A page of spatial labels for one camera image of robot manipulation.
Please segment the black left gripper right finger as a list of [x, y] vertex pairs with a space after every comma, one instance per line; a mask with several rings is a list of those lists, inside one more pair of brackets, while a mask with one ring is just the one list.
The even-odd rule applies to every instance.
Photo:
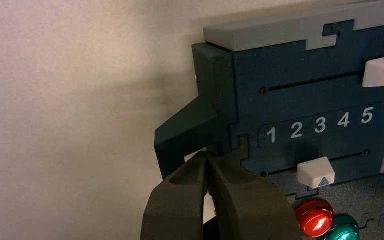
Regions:
[[294, 210], [270, 180], [213, 152], [208, 187], [222, 240], [300, 240]]

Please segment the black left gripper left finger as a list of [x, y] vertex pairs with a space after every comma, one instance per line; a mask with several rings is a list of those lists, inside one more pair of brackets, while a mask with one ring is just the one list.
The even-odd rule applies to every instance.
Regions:
[[142, 240], [201, 240], [208, 193], [207, 155], [198, 152], [153, 189], [141, 226]]

